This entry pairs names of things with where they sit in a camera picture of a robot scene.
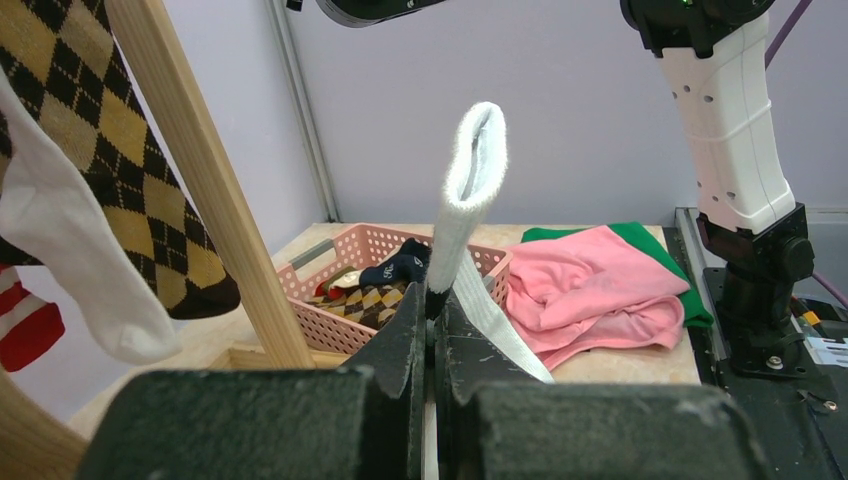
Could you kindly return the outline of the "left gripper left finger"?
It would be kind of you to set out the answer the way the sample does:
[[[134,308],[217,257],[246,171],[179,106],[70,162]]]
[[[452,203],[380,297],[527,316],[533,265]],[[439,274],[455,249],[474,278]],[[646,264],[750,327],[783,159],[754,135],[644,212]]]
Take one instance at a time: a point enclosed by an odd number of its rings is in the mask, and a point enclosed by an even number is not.
[[[420,479],[424,289],[341,366],[158,370],[114,397],[80,479]]]

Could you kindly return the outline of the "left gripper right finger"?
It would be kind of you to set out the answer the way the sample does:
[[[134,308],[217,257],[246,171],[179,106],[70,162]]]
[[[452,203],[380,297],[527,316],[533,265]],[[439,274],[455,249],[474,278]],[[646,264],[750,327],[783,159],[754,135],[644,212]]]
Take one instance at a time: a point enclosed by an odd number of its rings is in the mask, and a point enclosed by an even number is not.
[[[768,479],[742,409],[702,385],[551,384],[451,298],[434,326],[443,479]]]

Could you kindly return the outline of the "red white striped sock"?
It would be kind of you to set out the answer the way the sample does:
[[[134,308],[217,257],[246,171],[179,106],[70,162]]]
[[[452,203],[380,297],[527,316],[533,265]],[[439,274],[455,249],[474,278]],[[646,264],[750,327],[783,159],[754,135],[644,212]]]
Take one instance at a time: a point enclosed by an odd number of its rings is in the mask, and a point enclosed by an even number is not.
[[[65,333],[58,306],[26,289],[13,266],[1,265],[1,365],[17,372],[46,353]]]

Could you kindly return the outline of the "white sock black stripes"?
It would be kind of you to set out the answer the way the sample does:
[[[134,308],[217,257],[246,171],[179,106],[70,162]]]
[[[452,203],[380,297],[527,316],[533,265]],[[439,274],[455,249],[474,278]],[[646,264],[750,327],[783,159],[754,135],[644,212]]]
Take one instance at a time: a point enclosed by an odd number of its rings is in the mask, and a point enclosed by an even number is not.
[[[91,189],[7,78],[1,112],[13,146],[2,180],[2,237],[41,261],[113,358],[147,365],[179,353],[171,318],[119,245]]]

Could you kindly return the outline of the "brown argyle sock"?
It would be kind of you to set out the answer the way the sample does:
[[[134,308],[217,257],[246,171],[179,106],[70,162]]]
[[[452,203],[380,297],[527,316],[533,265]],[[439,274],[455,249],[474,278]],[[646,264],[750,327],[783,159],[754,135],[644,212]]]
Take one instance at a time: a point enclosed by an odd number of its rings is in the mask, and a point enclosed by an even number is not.
[[[236,309],[237,283],[145,118],[104,3],[3,2],[1,66],[169,316],[197,320]]]

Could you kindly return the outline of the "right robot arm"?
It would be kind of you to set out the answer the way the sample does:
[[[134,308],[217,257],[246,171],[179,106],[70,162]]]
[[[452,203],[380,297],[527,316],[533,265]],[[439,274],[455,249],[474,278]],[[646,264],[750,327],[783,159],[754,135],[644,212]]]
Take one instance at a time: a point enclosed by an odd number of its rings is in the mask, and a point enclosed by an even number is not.
[[[732,367],[743,376],[815,373],[788,325],[794,285],[812,275],[803,204],[776,149],[767,92],[766,1],[624,1],[622,16],[658,61],[693,156],[703,245],[726,262],[718,314]],[[461,120],[442,187],[424,280],[424,352],[445,344],[450,294],[509,370],[552,377],[473,274],[467,244],[508,168],[506,123],[490,102]]]

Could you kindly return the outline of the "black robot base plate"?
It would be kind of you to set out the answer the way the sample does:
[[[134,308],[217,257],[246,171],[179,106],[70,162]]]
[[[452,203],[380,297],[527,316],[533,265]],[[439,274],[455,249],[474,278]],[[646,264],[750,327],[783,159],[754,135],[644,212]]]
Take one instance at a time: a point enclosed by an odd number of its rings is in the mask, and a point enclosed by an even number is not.
[[[814,264],[803,207],[758,235],[679,207],[665,236],[714,319],[690,334],[698,373],[747,418],[767,478],[846,478],[846,343],[808,337],[792,307]]]

